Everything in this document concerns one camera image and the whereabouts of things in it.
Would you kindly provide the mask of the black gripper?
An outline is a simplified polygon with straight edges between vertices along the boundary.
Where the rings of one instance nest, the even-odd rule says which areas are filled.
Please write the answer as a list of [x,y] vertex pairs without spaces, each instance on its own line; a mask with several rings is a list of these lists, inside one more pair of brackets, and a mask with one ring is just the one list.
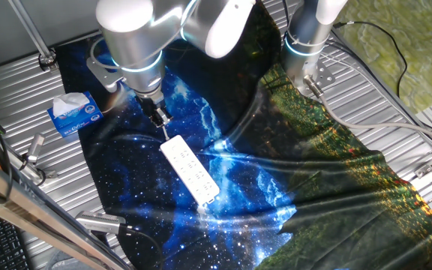
[[167,112],[164,100],[154,102],[151,98],[138,97],[137,99],[142,111],[150,118],[156,128],[168,125],[172,121],[173,117]]

